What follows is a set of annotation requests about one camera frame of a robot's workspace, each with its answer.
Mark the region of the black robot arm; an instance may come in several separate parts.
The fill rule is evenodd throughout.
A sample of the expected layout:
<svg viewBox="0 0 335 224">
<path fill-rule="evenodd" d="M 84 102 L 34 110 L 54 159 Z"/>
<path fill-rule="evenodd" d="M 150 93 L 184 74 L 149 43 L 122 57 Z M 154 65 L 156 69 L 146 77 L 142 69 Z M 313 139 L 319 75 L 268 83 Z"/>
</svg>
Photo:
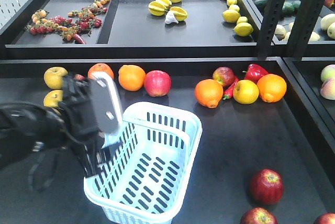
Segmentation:
<svg viewBox="0 0 335 224">
<path fill-rule="evenodd" d="M 67 74 L 44 104 L 1 103 L 1 167 L 34 152 L 71 149 L 85 177 L 97 175 L 104 148 L 117 142 L 122 108 L 117 87 L 105 72 L 92 78 Z"/>
</svg>

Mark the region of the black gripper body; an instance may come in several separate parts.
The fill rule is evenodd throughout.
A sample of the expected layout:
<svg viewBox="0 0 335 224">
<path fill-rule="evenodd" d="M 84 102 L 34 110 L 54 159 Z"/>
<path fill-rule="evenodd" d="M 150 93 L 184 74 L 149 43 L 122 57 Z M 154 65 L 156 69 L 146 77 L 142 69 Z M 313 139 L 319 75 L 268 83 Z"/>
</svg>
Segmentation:
<svg viewBox="0 0 335 224">
<path fill-rule="evenodd" d="M 115 82 L 106 73 L 78 80 L 73 74 L 62 78 L 59 108 L 66 131 L 80 144 L 90 144 L 103 134 L 104 145 L 115 142 L 122 125 L 122 107 Z"/>
</svg>

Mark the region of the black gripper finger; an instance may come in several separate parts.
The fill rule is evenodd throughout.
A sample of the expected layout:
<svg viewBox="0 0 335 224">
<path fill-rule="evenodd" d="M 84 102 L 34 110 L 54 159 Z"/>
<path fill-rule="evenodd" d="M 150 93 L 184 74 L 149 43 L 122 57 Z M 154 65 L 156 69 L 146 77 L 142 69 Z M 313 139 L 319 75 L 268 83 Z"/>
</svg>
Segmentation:
<svg viewBox="0 0 335 224">
<path fill-rule="evenodd" d="M 101 166 L 112 160 L 116 150 L 121 146 L 117 141 L 112 145 L 103 147 L 104 138 L 99 134 L 85 136 L 83 141 L 74 143 L 74 154 L 84 170 L 84 177 L 88 178 L 101 172 Z"/>
</svg>

